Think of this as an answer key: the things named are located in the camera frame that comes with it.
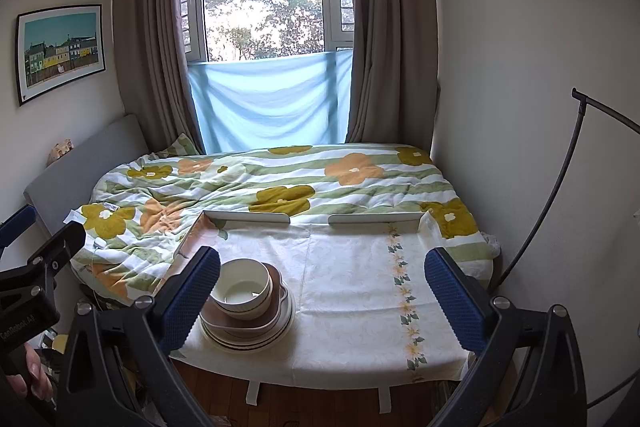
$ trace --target green striped bedding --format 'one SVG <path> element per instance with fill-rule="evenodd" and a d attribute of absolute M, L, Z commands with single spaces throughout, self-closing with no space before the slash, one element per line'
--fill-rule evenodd
<path fill-rule="evenodd" d="M 89 204 L 66 218 L 84 224 L 78 277 L 130 304 L 152 294 L 205 208 L 284 212 L 292 223 L 330 214 L 429 212 L 436 243 L 481 280 L 492 261 L 474 218 L 419 149 L 393 144 L 296 146 L 198 156 L 184 136 L 169 149 L 105 174 Z"/>

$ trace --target finger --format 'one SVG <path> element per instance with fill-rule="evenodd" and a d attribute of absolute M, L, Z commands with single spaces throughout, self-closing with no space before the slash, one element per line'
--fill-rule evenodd
<path fill-rule="evenodd" d="M 27 385 L 24 383 L 24 378 L 20 375 L 10 375 L 6 377 L 9 381 L 9 385 L 15 391 L 20 398 L 27 398 Z"/>
<path fill-rule="evenodd" d="M 49 378 L 47 378 L 47 373 L 45 373 L 42 366 L 40 367 L 38 380 L 34 380 L 33 384 L 31 384 L 31 392 L 37 399 L 44 401 L 49 401 L 53 396 L 51 382 Z"/>
<path fill-rule="evenodd" d="M 29 373 L 33 377 L 33 380 L 38 380 L 38 378 L 40 378 L 40 367 L 42 365 L 40 363 L 40 357 L 35 352 L 33 347 L 31 347 L 30 344 L 25 343 L 24 349 L 27 353 L 26 358 L 27 358 L 27 368 L 29 369 Z"/>
<path fill-rule="evenodd" d="M 49 380 L 44 367 L 40 372 L 40 388 L 42 390 L 42 399 L 44 401 L 48 402 L 53 398 L 53 386 L 51 385 L 51 381 Z"/>

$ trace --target wall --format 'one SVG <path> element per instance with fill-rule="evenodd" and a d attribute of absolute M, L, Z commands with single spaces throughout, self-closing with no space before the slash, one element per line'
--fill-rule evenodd
<path fill-rule="evenodd" d="M 102 4 L 106 71 L 76 80 L 18 107 L 15 82 L 15 21 L 20 13 L 71 4 Z M 70 138 L 79 144 L 124 113 L 113 62 L 111 0 L 0 0 L 0 221 L 25 204 L 24 188 L 46 167 L 49 150 Z M 19 266 L 45 240 L 37 225 L 7 248 L 0 269 Z M 70 272 L 58 278 L 56 303 L 65 330 L 78 285 Z"/>
<path fill-rule="evenodd" d="M 562 165 L 572 87 L 640 121 L 640 0 L 440 0 L 439 24 L 434 160 L 510 260 Z M 556 203 L 501 290 L 521 307 L 567 306 L 589 399 L 640 365 L 639 164 L 640 137 L 589 108 Z"/>

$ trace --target white tablecloth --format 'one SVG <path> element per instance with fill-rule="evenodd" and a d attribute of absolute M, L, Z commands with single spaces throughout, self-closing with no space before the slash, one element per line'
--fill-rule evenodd
<path fill-rule="evenodd" d="M 230 377 L 317 389 L 461 378 L 468 352 L 424 278 L 424 256 L 439 246 L 430 214 L 419 226 L 227 221 L 224 231 L 209 245 L 223 263 L 250 257 L 280 270 L 297 302 L 294 325 L 264 351 L 230 354 L 196 323 L 175 358 Z M 474 263 L 463 265 L 474 274 Z"/>

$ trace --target picture frame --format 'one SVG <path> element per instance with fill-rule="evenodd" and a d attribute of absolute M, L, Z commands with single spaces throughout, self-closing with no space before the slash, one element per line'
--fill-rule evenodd
<path fill-rule="evenodd" d="M 18 15 L 15 77 L 20 105 L 105 69 L 101 4 L 60 6 Z"/>

